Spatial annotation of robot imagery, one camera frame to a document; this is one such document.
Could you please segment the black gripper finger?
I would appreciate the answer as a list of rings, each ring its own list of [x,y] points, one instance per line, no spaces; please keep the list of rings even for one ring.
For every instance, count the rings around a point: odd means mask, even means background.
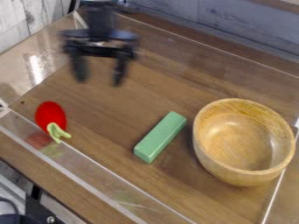
[[[85,58],[77,53],[73,53],[69,58],[74,79],[78,83],[84,83],[89,77],[89,70]]]
[[[116,66],[113,71],[113,86],[118,86],[121,84],[121,80],[126,73],[126,64],[129,61],[129,56],[126,54],[118,54],[116,57]]]

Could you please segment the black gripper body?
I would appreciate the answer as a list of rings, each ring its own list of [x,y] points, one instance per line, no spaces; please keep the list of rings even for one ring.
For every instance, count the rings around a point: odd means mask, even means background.
[[[92,37],[88,29],[62,30],[62,51],[70,56],[117,58],[136,57],[138,36],[130,31],[113,30],[104,37]]]

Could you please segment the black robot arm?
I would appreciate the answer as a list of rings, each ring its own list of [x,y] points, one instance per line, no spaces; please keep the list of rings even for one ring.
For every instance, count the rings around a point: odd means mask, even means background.
[[[112,85],[120,86],[128,63],[136,58],[138,36],[116,28],[114,0],[82,0],[81,6],[88,27],[60,32],[61,50],[69,57],[74,79],[84,83],[89,77],[86,57],[110,58],[116,60]]]

